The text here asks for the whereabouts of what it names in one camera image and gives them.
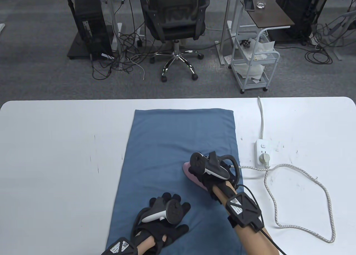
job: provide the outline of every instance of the gray carpet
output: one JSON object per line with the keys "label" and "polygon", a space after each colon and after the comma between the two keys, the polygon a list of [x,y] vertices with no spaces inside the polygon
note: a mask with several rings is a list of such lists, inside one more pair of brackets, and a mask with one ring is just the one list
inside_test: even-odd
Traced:
{"label": "gray carpet", "polygon": [[[319,22],[328,22],[346,12],[351,0],[328,0]],[[143,22],[139,0],[131,0],[136,26]],[[208,28],[221,29],[226,0],[211,0],[206,13]],[[103,4],[107,21],[107,6]],[[123,32],[133,31],[128,0],[118,12]],[[0,106],[9,100],[67,99],[150,99],[150,98],[236,98],[347,96],[356,100],[356,44],[339,48],[343,61],[334,57],[332,65],[314,65],[304,60],[304,51],[280,50],[281,61],[268,92],[262,89],[239,93],[233,73],[220,65],[215,47],[203,50],[203,61],[193,56],[199,79],[191,80],[188,68],[180,63],[167,72],[168,82],[159,80],[165,60],[148,60],[130,74],[113,72],[105,81],[92,78],[90,61],[66,57],[76,27],[66,0],[0,0]],[[244,23],[250,22],[247,15]],[[186,47],[202,48],[221,38],[221,31],[207,30],[198,41],[189,39]],[[349,37],[351,42],[356,34]]]}

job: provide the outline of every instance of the white table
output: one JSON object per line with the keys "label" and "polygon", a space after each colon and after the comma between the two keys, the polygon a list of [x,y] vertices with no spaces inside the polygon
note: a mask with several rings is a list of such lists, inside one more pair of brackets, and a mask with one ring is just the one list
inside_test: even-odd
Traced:
{"label": "white table", "polygon": [[[262,104],[265,139],[280,143],[272,164],[293,163],[328,188],[337,237],[326,244],[295,229],[275,229],[263,174],[244,170],[268,231],[288,255],[353,254],[355,104],[344,97],[264,98]],[[101,254],[135,109],[198,108],[234,111],[241,165],[254,166],[261,123],[257,99],[5,103],[0,111],[0,254]],[[268,182],[282,223],[330,237],[321,188],[288,169],[272,172]]]}

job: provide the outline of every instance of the office chair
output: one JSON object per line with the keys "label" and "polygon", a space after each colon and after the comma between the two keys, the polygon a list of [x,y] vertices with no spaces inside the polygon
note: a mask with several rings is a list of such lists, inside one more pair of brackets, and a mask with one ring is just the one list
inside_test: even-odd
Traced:
{"label": "office chair", "polygon": [[156,56],[171,56],[172,58],[165,64],[161,81],[167,82],[165,73],[169,66],[179,59],[184,62],[192,72],[192,80],[197,80],[194,67],[183,57],[186,54],[197,54],[199,59],[204,55],[196,50],[179,51],[179,39],[193,38],[197,40],[205,31],[205,10],[210,4],[210,0],[140,0],[142,12],[144,14],[145,25],[150,30],[156,40],[165,43],[173,40],[174,51],[157,52],[150,58],[150,63],[155,63]]}

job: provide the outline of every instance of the white label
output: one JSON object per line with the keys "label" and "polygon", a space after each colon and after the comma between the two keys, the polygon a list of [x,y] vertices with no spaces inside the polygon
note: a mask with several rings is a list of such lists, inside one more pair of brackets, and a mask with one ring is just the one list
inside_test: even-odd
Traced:
{"label": "white label", "polygon": [[[122,247],[121,247],[121,252],[123,252],[124,250],[126,250],[126,248],[128,247],[128,243],[126,241],[122,242]],[[112,253],[118,253],[120,248],[120,242],[117,242],[117,244],[115,246],[113,246],[110,251]]]}
{"label": "white label", "polygon": [[[232,200],[230,200],[231,203],[234,203],[234,204],[238,204],[238,205],[241,205],[241,203],[239,203],[239,201],[235,198],[233,198]],[[231,208],[235,211],[236,214],[240,214],[242,213],[242,209],[240,207],[236,207],[234,205],[230,205]]]}

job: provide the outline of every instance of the phone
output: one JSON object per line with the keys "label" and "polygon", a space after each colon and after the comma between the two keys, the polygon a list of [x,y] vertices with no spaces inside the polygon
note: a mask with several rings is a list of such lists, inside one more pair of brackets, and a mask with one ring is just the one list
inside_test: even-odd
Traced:
{"label": "phone", "polygon": [[254,11],[253,0],[244,0],[245,11]]}

